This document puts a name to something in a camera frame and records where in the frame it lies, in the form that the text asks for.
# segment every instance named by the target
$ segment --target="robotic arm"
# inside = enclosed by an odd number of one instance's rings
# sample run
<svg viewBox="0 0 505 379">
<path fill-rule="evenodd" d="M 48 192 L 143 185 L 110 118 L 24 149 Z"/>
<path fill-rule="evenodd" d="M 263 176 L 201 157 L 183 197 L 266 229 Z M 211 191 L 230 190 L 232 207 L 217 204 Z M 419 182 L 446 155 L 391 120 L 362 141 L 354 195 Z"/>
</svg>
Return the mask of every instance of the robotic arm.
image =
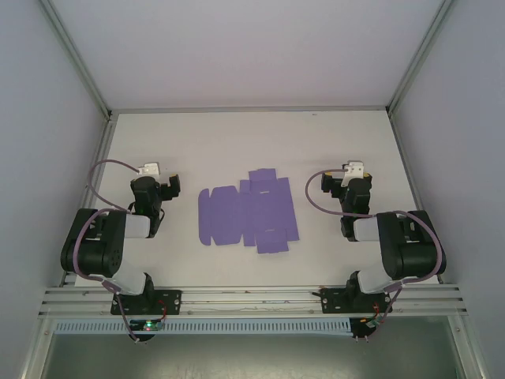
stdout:
<svg viewBox="0 0 505 379">
<path fill-rule="evenodd" d="M 73 251 L 83 227 L 96 215 L 84 232 L 77 253 L 80 271 L 86 276 L 98 277 L 105 288 L 115 294 L 124 305 L 127 314 L 157 314 L 157 300 L 164 295 L 154 289 L 152 278 L 122 259 L 125 238 L 154 238 L 163 221 L 163 201 L 178 197 L 181 186 L 179 177 L 173 175 L 169 183 L 160 184 L 157 163 L 148 163 L 139 169 L 140 177 L 131 181 L 135 201 L 128 213 L 110 210 L 107 215 L 97 209 L 82 208 L 77 211 L 60 256 L 60 263 L 67 272 L 75 272 Z M 112 305 L 112 314 L 120 314 L 118 304 Z"/>
<path fill-rule="evenodd" d="M 368 216 L 372 176 L 365 172 L 362 162 L 350 161 L 339 171 L 344 172 L 343 178 L 322 174 L 321 190 L 339 199 L 342 212 L 328 211 L 315 205 L 307 192 L 309 184 L 305 189 L 307 198 L 319 210 L 340 216 L 343 214 L 341 231 L 349 241 L 379 241 L 380 259 L 375 265 L 351 274 L 345 290 L 326 288 L 315 295 L 321 297 L 324 313 L 367 313 L 376 307 L 377 312 L 386 315 L 392 310 L 393 302 L 388 292 L 401 290 L 403 282 L 422 280 L 437 267 L 436 275 L 443 273 L 446 268 L 445 253 L 440 248 L 439 257 L 438 240 L 436 243 L 433 240 L 436 233 L 425 211 L 395 211 Z M 365 330 L 360 336 L 371 334 L 371 330 Z"/>
</svg>

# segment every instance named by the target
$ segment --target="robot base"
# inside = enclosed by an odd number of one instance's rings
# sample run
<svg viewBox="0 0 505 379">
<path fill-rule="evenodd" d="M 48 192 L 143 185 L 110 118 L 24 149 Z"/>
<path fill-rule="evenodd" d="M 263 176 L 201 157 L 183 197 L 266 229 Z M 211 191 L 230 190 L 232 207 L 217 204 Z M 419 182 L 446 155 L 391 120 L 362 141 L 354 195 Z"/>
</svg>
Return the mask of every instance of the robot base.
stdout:
<svg viewBox="0 0 505 379">
<path fill-rule="evenodd" d="M 166 307 L 166 315 L 178 315 L 181 309 L 182 291 L 179 290 L 155 290 L 151 277 L 146 275 L 144 292 L 140 295 L 119 295 L 125 315 L 163 315 Z M 113 299 L 110 314 L 120 315 L 118 302 Z"/>
<path fill-rule="evenodd" d="M 374 305 L 383 313 L 390 301 L 388 294 L 364 294 L 360 291 L 354 272 L 347 280 L 346 288 L 322 288 L 314 295 L 321 297 L 323 313 L 374 313 Z"/>
</svg>

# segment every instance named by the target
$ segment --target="white wall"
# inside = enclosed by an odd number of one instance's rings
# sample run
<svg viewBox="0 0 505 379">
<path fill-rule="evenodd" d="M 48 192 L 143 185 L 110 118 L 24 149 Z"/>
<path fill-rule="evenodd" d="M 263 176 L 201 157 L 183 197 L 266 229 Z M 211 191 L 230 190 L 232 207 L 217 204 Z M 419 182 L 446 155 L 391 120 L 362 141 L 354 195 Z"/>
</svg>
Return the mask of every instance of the white wall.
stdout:
<svg viewBox="0 0 505 379">
<path fill-rule="evenodd" d="M 441 0 L 54 0 L 113 109 L 387 105 Z"/>
<path fill-rule="evenodd" d="M 485 359 L 505 377 L 505 2 L 460 0 L 397 123 Z"/>
<path fill-rule="evenodd" d="M 0 377 L 15 378 L 102 118 L 36 3 L 0 2 Z"/>
</svg>

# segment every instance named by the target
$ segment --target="red wire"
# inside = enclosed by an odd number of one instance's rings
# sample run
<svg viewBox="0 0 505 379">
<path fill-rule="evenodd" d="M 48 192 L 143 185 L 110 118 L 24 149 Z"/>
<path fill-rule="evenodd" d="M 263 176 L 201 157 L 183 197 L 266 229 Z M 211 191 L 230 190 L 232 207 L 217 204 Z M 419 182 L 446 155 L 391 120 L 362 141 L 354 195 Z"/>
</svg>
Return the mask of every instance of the red wire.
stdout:
<svg viewBox="0 0 505 379">
<path fill-rule="evenodd" d="M 163 305 L 163 317 L 161 317 L 159 320 L 164 320 L 165 317 L 166 317 L 166 305 L 164 302 L 162 302 L 161 300 L 158 300 L 158 303 L 160 303 L 161 305 Z"/>
<path fill-rule="evenodd" d="M 375 315 L 375 317 L 379 316 L 380 311 L 379 311 L 379 304 L 377 304 L 377 302 L 374 302 L 374 303 L 373 303 L 373 310 L 375 310 L 375 311 L 376 311 L 376 315 Z"/>
</svg>

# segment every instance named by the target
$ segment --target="white table surface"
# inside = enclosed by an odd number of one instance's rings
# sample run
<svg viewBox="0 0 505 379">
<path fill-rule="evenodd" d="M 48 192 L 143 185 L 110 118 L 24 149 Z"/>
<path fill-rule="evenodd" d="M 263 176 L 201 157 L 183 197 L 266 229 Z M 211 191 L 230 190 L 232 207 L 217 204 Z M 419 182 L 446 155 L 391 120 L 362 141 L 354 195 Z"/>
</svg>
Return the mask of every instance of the white table surface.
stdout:
<svg viewBox="0 0 505 379">
<path fill-rule="evenodd" d="M 373 176 L 371 212 L 415 209 L 385 111 L 121 114 L 108 158 L 133 166 L 157 161 L 164 175 L 179 174 L 181 194 L 152 239 L 126 239 L 124 257 L 160 287 L 343 285 L 349 275 L 379 264 L 378 242 L 348 242 L 338 216 L 307 202 L 304 188 L 316 171 L 359 159 Z M 204 246 L 198 238 L 198 194 L 238 186 L 248 171 L 276 168 L 290 179 L 300 241 L 285 253 L 258 254 L 242 242 Z M 136 175 L 107 164 L 99 192 L 126 207 Z M 311 186 L 313 199 L 340 210 L 339 202 Z M 97 208 L 104 204 L 97 201 Z M 77 278 L 77 286 L 93 283 Z"/>
</svg>

